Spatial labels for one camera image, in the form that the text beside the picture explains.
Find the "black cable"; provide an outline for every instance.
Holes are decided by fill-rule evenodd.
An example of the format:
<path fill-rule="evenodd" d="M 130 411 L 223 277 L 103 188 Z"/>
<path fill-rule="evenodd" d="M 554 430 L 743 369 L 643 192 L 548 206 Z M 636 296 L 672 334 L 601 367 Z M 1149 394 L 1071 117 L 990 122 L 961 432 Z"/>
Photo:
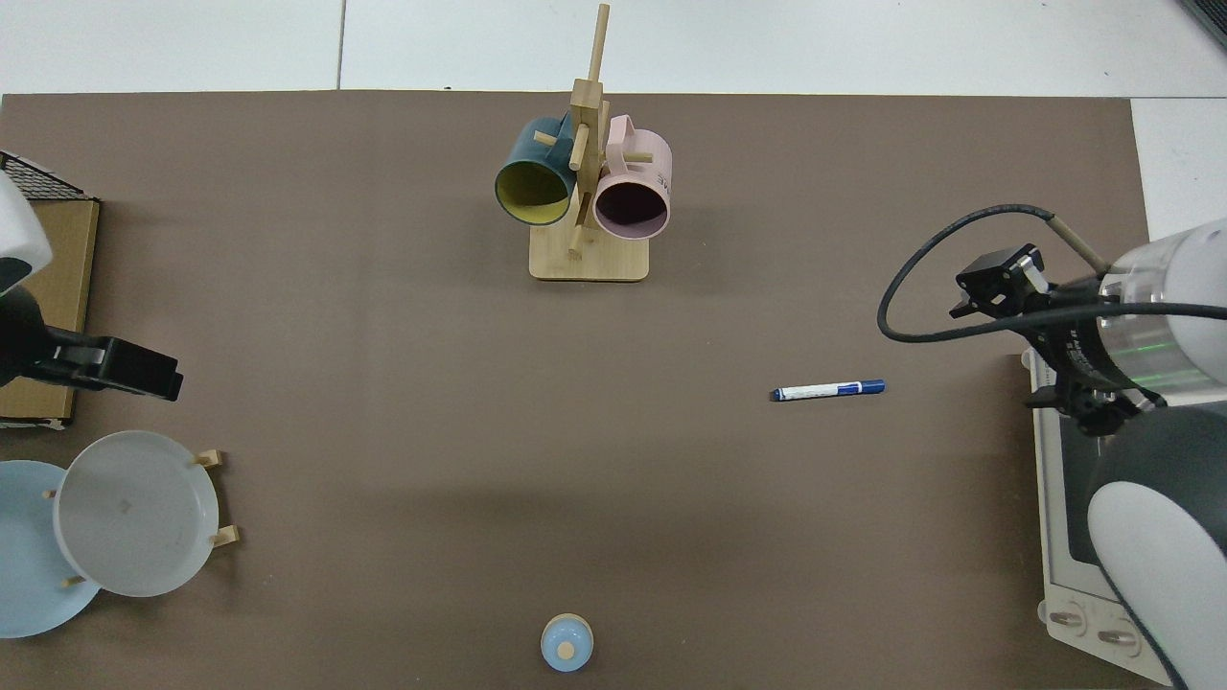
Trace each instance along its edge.
<path fill-rule="evenodd" d="M 958 232 L 962 227 L 971 225 L 978 220 L 987 219 L 989 216 L 995 216 L 998 214 L 1027 214 L 1043 220 L 1044 222 L 1050 221 L 1055 214 L 1052 211 L 1045 211 L 1038 206 L 1029 206 L 1027 204 L 1005 204 L 1000 206 L 989 206 L 988 209 L 980 209 L 979 211 L 972 211 L 966 216 L 958 219 L 957 221 L 946 226 L 941 232 L 934 235 L 928 242 L 925 242 L 912 258 L 903 264 L 899 273 L 894 275 L 894 280 L 886 289 L 882 295 L 882 301 L 877 304 L 877 329 L 882 331 L 882 335 L 890 338 L 891 340 L 898 340 L 899 343 L 941 343 L 946 340 L 958 340 L 961 338 L 971 338 L 972 335 L 983 335 L 985 333 L 998 333 L 1000 330 L 1017 330 L 1023 328 L 1038 328 L 1042 325 L 1052 325 L 1058 323 L 1074 322 L 1080 319 L 1091 319 L 1098 317 L 1115 317 L 1123 314 L 1161 314 L 1161 316 L 1175 316 L 1175 317 L 1204 317 L 1211 319 L 1225 319 L 1227 320 L 1227 308 L 1223 307 L 1210 307 L 1206 304 L 1187 304 L 1182 302 L 1147 302 L 1147 303 L 1129 303 L 1129 304 L 1082 304 L 1077 307 L 1061 307 L 1058 309 L 1048 309 L 1045 312 L 1037 312 L 1032 314 L 1022 314 L 1017 317 L 1005 317 L 990 323 L 982 323 L 977 325 L 969 325 L 964 328 L 952 328 L 948 330 L 939 330 L 936 333 L 902 333 L 891 328 L 891 324 L 886 320 L 886 312 L 891 308 L 891 301 L 894 300 L 894 293 L 898 292 L 899 286 L 912 273 L 912 269 L 920 263 L 929 252 L 933 250 L 941 241 L 946 239 L 951 235 Z"/>

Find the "light blue bottle cap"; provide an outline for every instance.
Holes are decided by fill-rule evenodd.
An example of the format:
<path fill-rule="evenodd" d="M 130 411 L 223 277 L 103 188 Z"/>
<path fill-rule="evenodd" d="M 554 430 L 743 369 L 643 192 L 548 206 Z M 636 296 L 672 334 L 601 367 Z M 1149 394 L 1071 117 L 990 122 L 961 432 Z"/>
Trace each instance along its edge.
<path fill-rule="evenodd" d="M 541 634 L 541 656 L 553 670 L 579 670 L 593 656 L 593 629 L 575 614 L 553 616 Z"/>

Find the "pink mug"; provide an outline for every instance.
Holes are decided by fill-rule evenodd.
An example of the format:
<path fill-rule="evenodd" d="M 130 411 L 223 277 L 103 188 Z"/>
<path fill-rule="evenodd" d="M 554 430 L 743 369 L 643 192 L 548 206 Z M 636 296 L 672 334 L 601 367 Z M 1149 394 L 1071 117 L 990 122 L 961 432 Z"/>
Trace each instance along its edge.
<path fill-rule="evenodd" d="M 634 129 L 631 115 L 610 120 L 605 145 L 609 172 L 596 183 L 596 225 L 623 239 L 648 239 L 669 225 L 674 153 L 654 131 Z"/>

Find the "light blue plate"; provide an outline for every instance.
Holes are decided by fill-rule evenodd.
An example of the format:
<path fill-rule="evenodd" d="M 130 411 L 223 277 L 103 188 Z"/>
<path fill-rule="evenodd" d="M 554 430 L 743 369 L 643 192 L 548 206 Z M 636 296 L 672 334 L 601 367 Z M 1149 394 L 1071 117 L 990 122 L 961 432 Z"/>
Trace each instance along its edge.
<path fill-rule="evenodd" d="M 55 541 L 55 501 L 64 470 L 33 460 L 0 463 L 0 637 L 28 637 L 63 625 L 81 613 L 98 586 L 76 576 Z"/>

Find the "cardboard box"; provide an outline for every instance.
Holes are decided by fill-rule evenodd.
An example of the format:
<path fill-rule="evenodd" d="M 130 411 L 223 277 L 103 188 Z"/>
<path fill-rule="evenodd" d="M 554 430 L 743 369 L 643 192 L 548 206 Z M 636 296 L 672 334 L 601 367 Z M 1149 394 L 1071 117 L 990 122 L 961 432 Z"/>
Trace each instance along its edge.
<path fill-rule="evenodd" d="M 22 284 L 38 300 L 47 325 L 85 328 L 99 203 L 93 199 L 32 201 L 55 258 Z M 45 426 L 61 430 L 72 420 L 75 392 L 28 378 L 0 388 L 0 428 Z"/>

